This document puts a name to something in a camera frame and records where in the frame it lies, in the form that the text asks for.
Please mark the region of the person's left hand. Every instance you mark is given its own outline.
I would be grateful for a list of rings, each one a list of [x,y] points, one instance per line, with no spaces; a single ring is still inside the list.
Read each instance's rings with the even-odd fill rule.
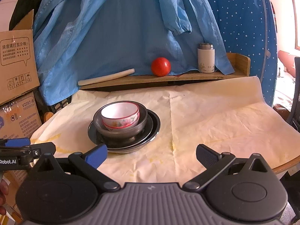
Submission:
[[[9,186],[7,182],[2,179],[0,183],[0,214],[6,215],[4,204],[6,203],[6,196],[9,194]]]

